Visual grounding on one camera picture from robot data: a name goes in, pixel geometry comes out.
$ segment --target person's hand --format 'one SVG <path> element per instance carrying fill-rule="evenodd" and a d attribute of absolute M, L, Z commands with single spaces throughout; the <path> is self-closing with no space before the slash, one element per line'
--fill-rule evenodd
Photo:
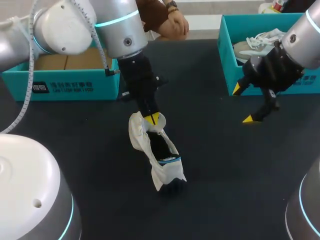
<path fill-rule="evenodd" d="M 189 32 L 189 23 L 180 11 L 169 13 L 168 19 L 175 30 L 181 35 L 187 35 Z"/>

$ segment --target wristwatch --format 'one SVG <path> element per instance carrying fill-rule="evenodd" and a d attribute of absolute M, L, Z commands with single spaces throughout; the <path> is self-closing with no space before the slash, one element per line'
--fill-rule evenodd
<path fill-rule="evenodd" d="M 178 5 L 175 1 L 171 1 L 171 2 L 167 3 L 165 6 L 167 9 L 169 9 L 170 7 L 175 7 L 175 8 L 178 7 Z"/>

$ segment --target yellow fingertip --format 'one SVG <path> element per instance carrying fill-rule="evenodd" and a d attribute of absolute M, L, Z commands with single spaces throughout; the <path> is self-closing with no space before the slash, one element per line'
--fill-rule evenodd
<path fill-rule="evenodd" d="M 252 116 L 249 115 L 245 120 L 243 120 L 242 123 L 246 124 L 246 123 L 252 123 L 254 120 L 252 119 Z"/>
<path fill-rule="evenodd" d="M 238 91 L 238 90 L 239 90 L 239 88 L 240 88 L 239 83 L 236 83 L 236 85 L 235 85 L 235 88 L 234 88 L 234 90 L 233 90 L 232 95 L 235 95 L 236 91 Z"/>
<path fill-rule="evenodd" d="M 146 116 L 144 118 L 148 123 L 151 125 L 158 125 L 158 120 L 159 120 L 159 112 L 156 112 L 152 115 Z"/>

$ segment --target teal box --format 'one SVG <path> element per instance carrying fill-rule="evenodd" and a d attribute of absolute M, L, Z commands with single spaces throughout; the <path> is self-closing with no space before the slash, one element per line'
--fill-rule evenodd
<path fill-rule="evenodd" d="M 222 16 L 218 50 L 230 96 L 237 81 L 244 76 L 242 67 L 237 64 L 232 45 L 276 28 L 287 32 L 302 15 L 302 13 L 281 13 Z M 306 70 L 305 75 L 282 94 L 318 93 L 320 93 L 320 68 Z M 259 88 L 250 86 L 242 95 L 261 94 Z"/>
<path fill-rule="evenodd" d="M 110 69 L 119 69 L 116 59 Z M 28 70 L 29 63 L 23 63 L 1 75 L 17 102 L 25 100 Z M 104 69 L 38 70 L 34 71 L 31 101 L 115 100 L 119 81 L 119 73 L 106 77 Z"/>

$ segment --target white sneaker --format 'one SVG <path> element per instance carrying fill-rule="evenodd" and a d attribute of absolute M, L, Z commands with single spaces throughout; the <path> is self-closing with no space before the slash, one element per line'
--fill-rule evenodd
<path fill-rule="evenodd" d="M 275 47 L 274 42 L 279 41 L 285 34 L 276 28 L 256 37 L 247 37 L 246 41 L 233 45 L 235 58 L 241 63 L 246 63 L 252 56 L 264 57 Z"/>
<path fill-rule="evenodd" d="M 187 182 L 181 157 L 164 131 L 166 118 L 159 114 L 158 124 L 148 123 L 140 112 L 131 115 L 129 136 L 132 146 L 144 152 L 151 164 L 151 176 L 157 191 L 179 190 Z"/>

